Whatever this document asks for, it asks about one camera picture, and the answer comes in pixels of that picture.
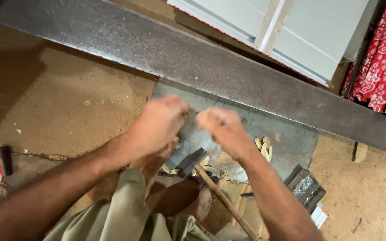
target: hammer head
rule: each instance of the hammer head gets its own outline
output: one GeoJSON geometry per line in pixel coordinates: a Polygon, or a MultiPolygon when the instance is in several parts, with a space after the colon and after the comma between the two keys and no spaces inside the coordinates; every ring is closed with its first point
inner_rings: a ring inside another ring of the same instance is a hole
{"type": "Polygon", "coordinates": [[[197,151],[191,153],[190,155],[187,155],[181,163],[189,163],[187,167],[182,170],[180,173],[180,176],[182,178],[185,178],[187,175],[189,175],[193,169],[201,163],[201,161],[208,155],[208,152],[205,151],[203,148],[199,148],[197,151]]]}

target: hammer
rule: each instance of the hammer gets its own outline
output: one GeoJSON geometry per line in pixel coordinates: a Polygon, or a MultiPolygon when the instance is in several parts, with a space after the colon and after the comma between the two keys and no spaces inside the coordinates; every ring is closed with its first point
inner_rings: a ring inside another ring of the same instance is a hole
{"type": "Polygon", "coordinates": [[[182,178],[185,178],[193,169],[202,177],[205,183],[208,185],[211,192],[220,200],[220,202],[227,208],[230,214],[235,218],[235,220],[239,223],[239,225],[244,229],[247,235],[253,240],[259,240],[259,236],[251,226],[245,221],[244,217],[236,210],[235,206],[231,203],[231,201],[224,195],[224,193],[215,185],[212,179],[208,176],[206,171],[199,165],[201,161],[208,155],[208,152],[203,148],[199,148],[199,150],[191,153],[186,156],[182,162],[191,161],[190,165],[188,165],[182,172],[179,174],[182,178]]]}

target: wooden block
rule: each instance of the wooden block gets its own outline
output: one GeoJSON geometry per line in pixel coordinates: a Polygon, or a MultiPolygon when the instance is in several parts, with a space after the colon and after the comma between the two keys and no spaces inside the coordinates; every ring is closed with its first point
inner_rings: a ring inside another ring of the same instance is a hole
{"type": "Polygon", "coordinates": [[[356,163],[362,162],[366,158],[368,149],[368,145],[356,142],[353,161],[355,161],[356,163]]]}

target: forearm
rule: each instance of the forearm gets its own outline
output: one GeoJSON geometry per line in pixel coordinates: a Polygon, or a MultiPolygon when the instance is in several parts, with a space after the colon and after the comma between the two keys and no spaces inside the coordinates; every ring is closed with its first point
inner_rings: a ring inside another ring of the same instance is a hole
{"type": "Polygon", "coordinates": [[[99,149],[58,166],[0,203],[0,240],[32,240],[50,229],[82,195],[117,169],[115,145],[99,149]]]}
{"type": "Polygon", "coordinates": [[[247,173],[270,236],[274,240],[322,240],[306,209],[256,150],[240,161],[247,173]]]}

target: metal frame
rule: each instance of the metal frame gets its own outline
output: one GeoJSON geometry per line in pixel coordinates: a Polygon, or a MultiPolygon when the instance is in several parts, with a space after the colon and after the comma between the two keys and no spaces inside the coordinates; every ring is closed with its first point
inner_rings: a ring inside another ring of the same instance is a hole
{"type": "Polygon", "coordinates": [[[275,46],[279,32],[284,26],[294,0],[272,0],[262,26],[254,40],[253,47],[258,51],[270,55],[275,46]]]}
{"type": "Polygon", "coordinates": [[[105,0],[0,0],[0,24],[386,151],[386,116],[105,0]]]}

